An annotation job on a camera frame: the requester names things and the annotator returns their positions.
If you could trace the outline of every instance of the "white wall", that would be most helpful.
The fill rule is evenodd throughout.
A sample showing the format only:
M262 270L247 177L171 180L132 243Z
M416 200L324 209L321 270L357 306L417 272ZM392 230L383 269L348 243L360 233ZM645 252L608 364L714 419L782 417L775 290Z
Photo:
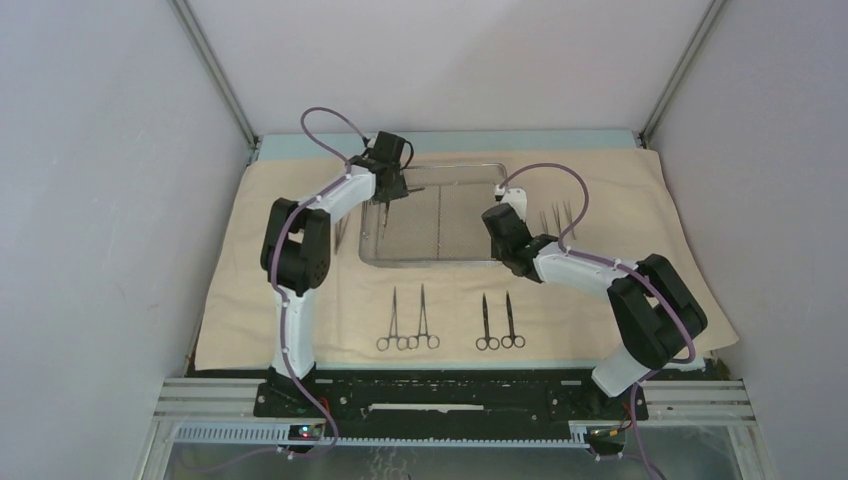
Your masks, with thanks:
M200 0L254 128L640 130L708 0ZM317 131L342 131L331 117Z
M0 478L129 478L246 145L164 0L0 2Z
M730 2L659 130L782 478L844 478L848 4Z

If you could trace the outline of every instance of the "forceps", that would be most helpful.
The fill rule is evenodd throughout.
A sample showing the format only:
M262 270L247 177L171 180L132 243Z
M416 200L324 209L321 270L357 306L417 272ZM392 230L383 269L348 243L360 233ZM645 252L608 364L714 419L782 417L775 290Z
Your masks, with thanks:
M427 347L432 350L434 348L439 348L439 337L435 335L430 335L430 330L427 328L427 307L424 303L424 284L421 284L421 311L418 314L418 335L410 335L409 336L409 349L414 350L418 348L418 340L421 337L425 337L427 339Z
M398 335L397 331L397 287L395 287L395 290L392 293L392 320L389 323L389 334L377 339L377 350L385 352L389 349L392 340L396 341L398 350L406 350L409 348L409 337L402 337Z
M477 339L477 350L497 350L501 342L489 335L489 305L486 303L486 294L483 294L483 336Z
M524 340L523 335L515 334L515 325L512 323L512 302L509 300L509 291L506 292L506 319L509 322L509 335L504 335L501 338L501 345L504 348L524 348L524 344L527 343Z

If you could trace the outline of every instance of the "surgical scissors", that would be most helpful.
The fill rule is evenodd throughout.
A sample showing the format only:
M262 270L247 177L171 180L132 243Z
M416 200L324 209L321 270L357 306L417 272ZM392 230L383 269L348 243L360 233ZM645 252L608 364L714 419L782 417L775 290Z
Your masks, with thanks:
M509 299L509 290L506 292L506 319L509 322L509 335L504 335L501 338L501 345L504 348L524 348L527 343L523 335L515 334L515 325L512 323L512 301Z
M483 336L477 339L475 343L477 350L497 350L501 347L501 342L497 338L489 335L489 305L486 303L486 294L483 294Z
M392 293L392 320L389 323L389 334L377 339L377 350L385 352L389 349L392 340L395 340L398 350L409 348L409 337L400 336L397 331L397 287L395 287Z
M430 330L427 328L427 306L424 303L424 284L421 284L421 311L418 313L418 335L410 335L409 336L409 349L414 350L418 348L418 340L421 337L425 337L427 339L427 347L432 350L434 348L439 348L439 337L435 335L430 335Z

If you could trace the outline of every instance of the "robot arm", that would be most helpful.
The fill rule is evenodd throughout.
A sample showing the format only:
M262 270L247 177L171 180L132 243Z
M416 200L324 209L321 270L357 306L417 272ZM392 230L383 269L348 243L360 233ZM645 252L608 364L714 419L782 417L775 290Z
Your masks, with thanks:
M271 278L272 256L280 231L301 202L280 198L271 207L260 263L268 272L268 282L278 285L283 296L274 291L277 317L285 308L287 356L298 378L306 376L315 365L312 348L312 323L315 292L330 270L330 231L332 225L362 202L380 203L406 197L409 190L400 164L406 140L391 133L379 132L362 155L351 159L351 170L343 174L345 181L325 196L304 208L295 218L280 252L277 278ZM291 238L302 233L302 238ZM288 376L278 330L277 345L271 366Z
M609 299L623 345L592 372L592 379L609 397L620 395L651 370L663 368L685 346L680 331L661 306L652 306L648 292L625 271L600 265L560 250L557 237L530 234L520 212L526 200L508 191L483 214L492 238L493 256L513 274L538 283L558 283ZM707 326L707 319L671 263L660 255L640 262L620 260L650 278L672 305L690 336Z

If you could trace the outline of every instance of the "scissors blade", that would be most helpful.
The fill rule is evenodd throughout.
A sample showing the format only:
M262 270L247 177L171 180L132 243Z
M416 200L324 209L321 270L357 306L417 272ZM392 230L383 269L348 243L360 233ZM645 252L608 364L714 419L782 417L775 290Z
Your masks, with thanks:
M509 291L506 292L506 318L512 323L512 301L509 299Z

